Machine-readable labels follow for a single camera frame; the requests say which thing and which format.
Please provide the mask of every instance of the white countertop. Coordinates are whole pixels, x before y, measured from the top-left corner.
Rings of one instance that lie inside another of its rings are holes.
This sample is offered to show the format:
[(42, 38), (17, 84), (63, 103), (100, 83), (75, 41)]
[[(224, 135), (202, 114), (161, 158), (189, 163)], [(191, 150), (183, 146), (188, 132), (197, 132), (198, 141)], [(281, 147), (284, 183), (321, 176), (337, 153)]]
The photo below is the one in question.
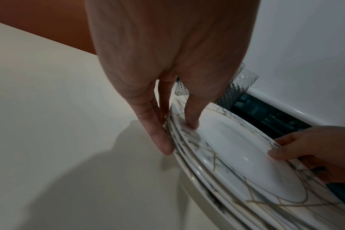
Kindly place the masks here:
[(217, 229), (183, 177), (95, 55), (0, 24), (0, 229)]

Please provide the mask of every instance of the white wall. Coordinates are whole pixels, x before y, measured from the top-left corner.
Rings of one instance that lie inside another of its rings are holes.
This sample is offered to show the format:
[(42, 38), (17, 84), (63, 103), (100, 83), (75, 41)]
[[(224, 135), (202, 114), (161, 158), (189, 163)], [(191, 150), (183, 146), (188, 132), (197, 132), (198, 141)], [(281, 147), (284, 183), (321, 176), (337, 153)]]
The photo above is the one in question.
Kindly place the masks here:
[(262, 0), (243, 62), (260, 76), (251, 95), (345, 126), (345, 0)]

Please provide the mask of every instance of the stack of plates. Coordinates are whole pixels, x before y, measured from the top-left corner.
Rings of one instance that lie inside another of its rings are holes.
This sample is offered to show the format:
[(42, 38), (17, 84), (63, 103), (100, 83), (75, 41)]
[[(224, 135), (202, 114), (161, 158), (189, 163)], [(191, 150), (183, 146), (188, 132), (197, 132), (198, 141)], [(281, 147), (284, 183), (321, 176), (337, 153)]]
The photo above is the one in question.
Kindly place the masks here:
[(277, 143), (213, 103), (192, 130), (187, 98), (173, 101), (166, 122), (175, 157), (236, 229), (345, 229), (345, 206), (300, 161), (272, 159), (267, 151)]

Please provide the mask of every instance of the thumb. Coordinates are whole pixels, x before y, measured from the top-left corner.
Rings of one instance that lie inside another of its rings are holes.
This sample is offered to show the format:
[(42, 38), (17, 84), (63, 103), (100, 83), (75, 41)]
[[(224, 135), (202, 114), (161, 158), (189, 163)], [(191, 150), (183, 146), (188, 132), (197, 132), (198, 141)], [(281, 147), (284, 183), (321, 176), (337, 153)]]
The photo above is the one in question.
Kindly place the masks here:
[(199, 127), (199, 117), (203, 109), (212, 101), (212, 99), (199, 98), (193, 94), (188, 97), (187, 104), (185, 106), (185, 120), (187, 124), (197, 129)]
[(291, 160), (301, 156), (313, 155), (313, 151), (305, 145), (303, 139), (298, 139), (278, 149), (271, 149), (268, 155), (278, 160)]

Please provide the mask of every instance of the hand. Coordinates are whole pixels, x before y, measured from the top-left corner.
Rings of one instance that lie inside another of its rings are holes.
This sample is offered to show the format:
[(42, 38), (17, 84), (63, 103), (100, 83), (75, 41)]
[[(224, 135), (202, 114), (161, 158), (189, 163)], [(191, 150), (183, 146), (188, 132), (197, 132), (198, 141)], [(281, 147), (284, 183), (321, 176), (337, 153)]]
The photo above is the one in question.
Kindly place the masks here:
[(280, 160), (298, 158), (308, 169), (319, 166), (326, 171), (316, 175), (324, 183), (345, 183), (345, 128), (312, 127), (275, 139), (282, 147), (268, 151)]
[(109, 81), (168, 155), (174, 146), (162, 124), (177, 76), (191, 93), (187, 123), (197, 128), (247, 51), (259, 0), (86, 0), (86, 6)]

